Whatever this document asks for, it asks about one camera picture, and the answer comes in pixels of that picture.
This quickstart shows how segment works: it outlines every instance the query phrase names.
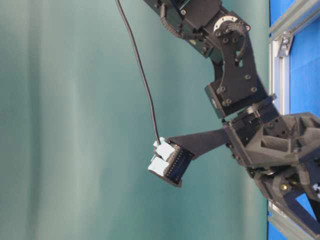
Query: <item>white plastic clip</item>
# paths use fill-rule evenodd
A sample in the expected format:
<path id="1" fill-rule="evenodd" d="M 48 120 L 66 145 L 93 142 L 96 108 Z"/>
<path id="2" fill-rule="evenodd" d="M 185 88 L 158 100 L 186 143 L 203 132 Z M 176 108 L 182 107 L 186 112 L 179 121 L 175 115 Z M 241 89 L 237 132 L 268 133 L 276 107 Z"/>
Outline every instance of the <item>white plastic clip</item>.
<path id="1" fill-rule="evenodd" d="M 158 145 L 158 143 L 155 141 L 153 146 L 156 147 L 155 152 L 160 155 L 161 158 L 154 155 L 151 159 L 151 164 L 149 165 L 148 170 L 163 177 L 164 171 L 169 165 L 167 159 L 175 151 L 175 149 L 170 144 L 166 143 L 163 137 L 160 137 L 160 145 Z"/>

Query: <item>blue panel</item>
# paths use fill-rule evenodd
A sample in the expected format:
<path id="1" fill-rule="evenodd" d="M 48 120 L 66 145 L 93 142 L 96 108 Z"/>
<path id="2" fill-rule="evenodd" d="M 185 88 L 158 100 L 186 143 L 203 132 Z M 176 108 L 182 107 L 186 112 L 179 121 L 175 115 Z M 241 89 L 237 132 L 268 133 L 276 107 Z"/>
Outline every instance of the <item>blue panel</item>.
<path id="1" fill-rule="evenodd" d="M 290 57 L 290 111 L 320 117 L 320 18 L 294 39 Z"/>
<path id="2" fill-rule="evenodd" d="M 297 197 L 296 200 L 298 201 L 298 203 L 300 203 L 304 208 L 305 210 L 308 211 L 308 213 L 315 219 L 316 219 L 316 215 L 314 213 L 314 211 L 312 210 L 312 207 L 310 205 L 310 202 L 307 198 L 307 195 L 306 194 L 302 194 L 301 196 Z"/>
<path id="3" fill-rule="evenodd" d="M 270 0 L 270 23 L 273 25 L 296 0 Z"/>
<path id="4" fill-rule="evenodd" d="M 269 240 L 287 240 L 286 237 L 283 236 L 283 234 L 281 232 L 278 231 L 278 229 L 276 229 L 276 227 L 269 222 L 268 224 L 268 228 L 269 228 Z"/>

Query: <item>robotic arm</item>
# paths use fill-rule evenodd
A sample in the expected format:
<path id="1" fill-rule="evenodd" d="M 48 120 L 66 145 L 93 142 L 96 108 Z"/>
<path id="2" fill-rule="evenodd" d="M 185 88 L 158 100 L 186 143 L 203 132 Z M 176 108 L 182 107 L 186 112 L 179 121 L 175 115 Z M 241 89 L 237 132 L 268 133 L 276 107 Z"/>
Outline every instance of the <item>robotic arm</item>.
<path id="1" fill-rule="evenodd" d="M 257 74 L 251 27 L 221 0 L 144 0 L 175 37 L 213 64 L 205 92 L 219 130 L 161 138 L 148 170 L 180 187 L 190 162 L 226 145 L 262 194 L 320 240 L 320 119 L 311 113 L 282 116 Z M 225 117 L 237 113 L 232 120 Z M 296 200 L 306 194 L 313 218 Z"/>

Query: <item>cable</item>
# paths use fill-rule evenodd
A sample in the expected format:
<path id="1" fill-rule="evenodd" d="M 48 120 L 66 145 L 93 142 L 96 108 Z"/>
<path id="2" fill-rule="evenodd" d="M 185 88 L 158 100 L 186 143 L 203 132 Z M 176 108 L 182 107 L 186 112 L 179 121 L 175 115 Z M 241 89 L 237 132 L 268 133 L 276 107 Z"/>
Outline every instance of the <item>cable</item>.
<path id="1" fill-rule="evenodd" d="M 201 39 L 203 37 L 202 33 L 191 33 L 191 32 L 179 32 L 167 21 L 167 6 L 163 3 L 160 7 L 160 19 L 163 26 L 171 33 L 173 36 L 183 39 L 183 40 L 195 40 Z"/>
<path id="2" fill-rule="evenodd" d="M 132 46 L 133 46 L 133 51 L 134 51 L 134 54 L 135 54 L 135 57 L 136 57 L 136 61 L 137 61 L 138 66 L 139 66 L 140 74 L 141 74 L 141 77 L 142 77 L 142 80 L 143 80 L 144 88 L 145 88 L 146 95 L 148 97 L 148 101 L 149 101 L 149 105 L 150 105 L 151 118 L 152 118 L 152 124 L 153 124 L 155 138 L 156 138 L 156 141 L 157 141 L 158 145 L 160 145 L 161 142 L 160 142 L 159 133 L 158 133 L 158 127 L 157 127 L 154 103 L 152 101 L 149 85 L 148 85 L 147 78 L 146 78 L 146 75 L 145 75 L 145 71 L 144 71 L 144 68 L 143 68 L 142 63 L 141 63 L 141 59 L 140 59 L 140 55 L 139 55 L 139 52 L 138 52 L 137 44 L 136 44 L 136 41 L 135 41 L 135 37 L 134 37 L 134 35 L 132 33 L 131 27 L 130 27 L 130 25 L 128 23 L 128 20 L 126 18 L 124 10 L 123 10 L 123 8 L 121 6 L 120 0 L 115 0 L 115 3 L 116 3 L 116 5 L 117 5 L 117 7 L 119 9 L 119 12 L 121 14 L 122 20 L 123 20 L 123 22 L 124 22 L 124 24 L 126 26 L 126 29 L 128 30 L 128 33 L 129 33 L 129 37 L 130 37 L 130 40 L 131 40 L 131 43 L 132 43 Z"/>
<path id="3" fill-rule="evenodd" d="M 235 22 L 235 23 L 229 24 L 227 27 L 227 30 L 229 32 L 236 31 L 244 38 L 241 50 L 240 50 L 238 56 L 235 58 L 236 62 L 240 62 L 240 60 L 244 57 L 244 55 L 246 53 L 248 43 L 249 43 L 249 37 L 248 37 L 248 32 L 246 30 L 246 27 L 243 22 Z"/>

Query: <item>teal backdrop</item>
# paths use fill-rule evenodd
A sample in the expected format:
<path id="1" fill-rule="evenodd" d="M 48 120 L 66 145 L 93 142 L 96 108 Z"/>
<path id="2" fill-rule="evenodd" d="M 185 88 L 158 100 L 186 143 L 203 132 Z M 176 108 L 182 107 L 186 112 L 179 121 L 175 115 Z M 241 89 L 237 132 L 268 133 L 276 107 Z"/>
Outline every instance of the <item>teal backdrop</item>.
<path id="1" fill-rule="evenodd" d="M 252 26 L 266 88 L 267 2 L 224 1 Z M 142 0 L 122 4 L 160 135 L 220 128 L 210 61 Z M 149 106 L 113 0 L 2 0 L 0 35 L 1 240 L 266 239 L 267 202 L 225 147 L 192 162 L 181 189 L 148 173 Z"/>

